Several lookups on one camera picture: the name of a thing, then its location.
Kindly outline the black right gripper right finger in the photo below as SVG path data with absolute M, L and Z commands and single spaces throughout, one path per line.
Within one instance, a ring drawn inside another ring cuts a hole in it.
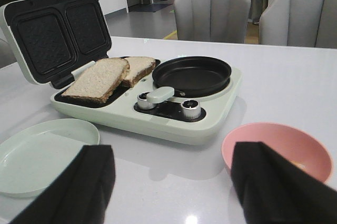
M 262 142 L 236 143 L 231 178 L 247 223 L 336 223 L 336 191 Z

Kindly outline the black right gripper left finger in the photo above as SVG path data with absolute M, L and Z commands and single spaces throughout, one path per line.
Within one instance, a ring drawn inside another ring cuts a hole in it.
M 115 183 L 109 145 L 85 145 L 12 223 L 103 223 Z

